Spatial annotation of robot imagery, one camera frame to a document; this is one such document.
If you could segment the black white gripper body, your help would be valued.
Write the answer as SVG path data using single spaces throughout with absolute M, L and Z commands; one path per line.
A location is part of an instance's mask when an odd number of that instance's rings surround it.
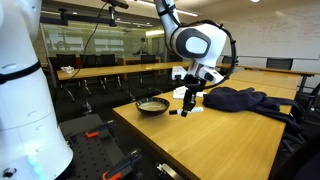
M 222 83 L 224 77 L 214 67 L 192 62 L 188 69 L 183 66 L 174 66 L 171 79 L 182 81 L 188 88 L 206 89 L 207 82 L 215 86 Z

